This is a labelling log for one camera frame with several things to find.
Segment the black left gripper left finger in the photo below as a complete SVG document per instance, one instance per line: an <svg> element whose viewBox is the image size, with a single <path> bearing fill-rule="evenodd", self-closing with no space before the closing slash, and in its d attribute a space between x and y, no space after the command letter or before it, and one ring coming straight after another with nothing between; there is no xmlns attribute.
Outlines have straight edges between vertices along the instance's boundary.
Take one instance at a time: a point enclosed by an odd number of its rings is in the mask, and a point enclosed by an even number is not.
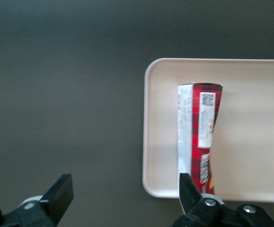
<svg viewBox="0 0 274 227"><path fill-rule="evenodd" d="M39 203L54 224L58 224L73 200L72 175L63 174Z"/></svg>

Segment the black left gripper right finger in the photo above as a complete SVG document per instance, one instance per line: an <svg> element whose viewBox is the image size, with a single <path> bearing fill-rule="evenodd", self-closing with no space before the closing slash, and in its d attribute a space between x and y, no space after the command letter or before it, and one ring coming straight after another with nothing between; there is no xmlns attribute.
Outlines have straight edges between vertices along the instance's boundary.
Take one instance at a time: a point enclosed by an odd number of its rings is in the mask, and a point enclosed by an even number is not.
<svg viewBox="0 0 274 227"><path fill-rule="evenodd" d="M225 206L218 196L201 194L188 173L179 175L179 200L185 215L218 213Z"/></svg>

